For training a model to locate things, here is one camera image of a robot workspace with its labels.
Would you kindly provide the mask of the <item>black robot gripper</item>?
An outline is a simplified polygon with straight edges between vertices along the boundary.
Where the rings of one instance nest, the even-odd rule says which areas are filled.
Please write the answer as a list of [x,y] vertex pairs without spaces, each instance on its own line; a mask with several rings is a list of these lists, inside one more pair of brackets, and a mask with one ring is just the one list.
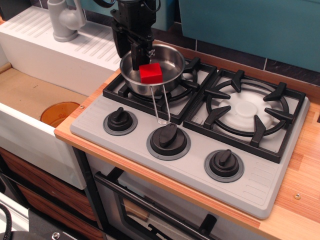
[[112,34],[117,53],[122,59],[131,50],[132,69],[150,63],[156,22],[155,0],[119,0],[117,9],[110,11],[113,17]]

